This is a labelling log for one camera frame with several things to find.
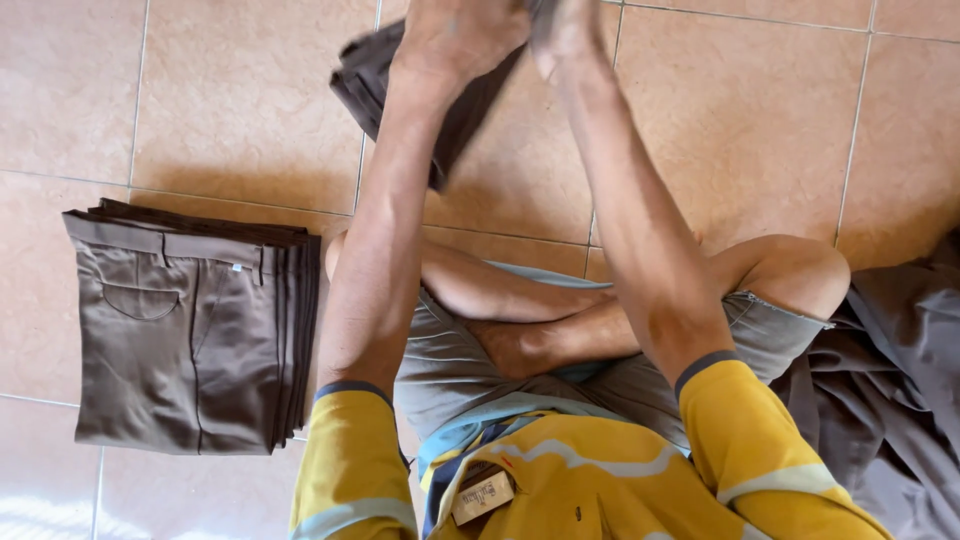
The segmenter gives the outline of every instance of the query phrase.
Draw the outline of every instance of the tile floor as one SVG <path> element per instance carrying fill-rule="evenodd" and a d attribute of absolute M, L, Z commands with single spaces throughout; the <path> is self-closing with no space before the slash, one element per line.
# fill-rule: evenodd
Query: tile floor
<path fill-rule="evenodd" d="M 342 230 L 374 145 L 327 77 L 346 40 L 406 2 L 2 6 L 0 251 L 15 263 L 0 269 L 0 538 L 280 537 L 300 441 L 269 458 L 73 443 L 77 285 L 58 212 L 129 198 Z M 921 255 L 960 221 L 955 0 L 605 2 L 603 24 L 653 159 L 707 250 L 792 233 L 863 268 Z M 429 196 L 428 238 L 605 279 L 556 105 L 526 61 L 449 193 Z"/>

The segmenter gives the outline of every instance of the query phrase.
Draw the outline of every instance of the man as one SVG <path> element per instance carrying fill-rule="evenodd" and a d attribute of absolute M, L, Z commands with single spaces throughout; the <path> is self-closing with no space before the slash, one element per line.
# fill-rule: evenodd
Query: man
<path fill-rule="evenodd" d="M 765 384 L 842 300 L 844 260 L 784 236 L 706 260 L 633 126 L 597 2 L 551 3 L 532 32 L 515 3 L 411 3 L 370 173 L 327 257 L 291 537 L 417 536 L 395 392 L 425 439 L 424 535 L 889 537 Z M 447 107 L 528 38 L 583 157 L 612 289 L 420 239 Z"/>

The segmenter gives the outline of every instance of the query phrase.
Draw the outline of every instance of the hand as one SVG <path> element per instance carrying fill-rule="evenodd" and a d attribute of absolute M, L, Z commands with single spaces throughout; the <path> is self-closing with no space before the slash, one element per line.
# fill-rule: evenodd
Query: hand
<path fill-rule="evenodd" d="M 439 79 L 459 94 L 529 35 L 530 15 L 520 0 L 412 0 L 391 78 L 400 70 Z"/>
<path fill-rule="evenodd" d="M 600 32 L 600 3 L 543 0 L 534 17 L 530 51 L 541 76 L 551 84 L 556 84 L 572 63 L 607 61 Z"/>

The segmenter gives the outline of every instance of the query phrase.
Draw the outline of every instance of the folded brown trousers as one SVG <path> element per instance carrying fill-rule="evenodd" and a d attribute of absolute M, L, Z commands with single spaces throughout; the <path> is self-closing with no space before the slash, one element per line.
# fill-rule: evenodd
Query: folded brown trousers
<path fill-rule="evenodd" d="M 319 236 L 109 199 L 63 222 L 80 282 L 77 442 L 270 454 L 303 427 Z"/>
<path fill-rule="evenodd" d="M 548 24 L 556 6 L 553 0 L 526 0 L 534 24 Z M 376 140 L 387 101 L 390 65 L 403 39 L 404 21 L 381 28 L 350 42 L 340 53 L 342 67 L 330 77 L 330 88 L 347 106 L 363 131 Z M 500 89 L 523 54 L 517 48 L 493 71 L 474 79 L 450 106 L 433 149 L 430 187 L 446 187 L 454 163 L 483 124 Z"/>

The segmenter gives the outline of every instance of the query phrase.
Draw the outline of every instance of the white label tag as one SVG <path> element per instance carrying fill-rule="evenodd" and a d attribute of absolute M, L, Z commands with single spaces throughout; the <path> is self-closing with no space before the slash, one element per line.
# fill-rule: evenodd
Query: white label tag
<path fill-rule="evenodd" d="M 453 500 L 453 523 L 463 525 L 513 498 L 514 488 L 510 485 L 510 477 L 506 471 L 500 471 L 457 494 Z"/>

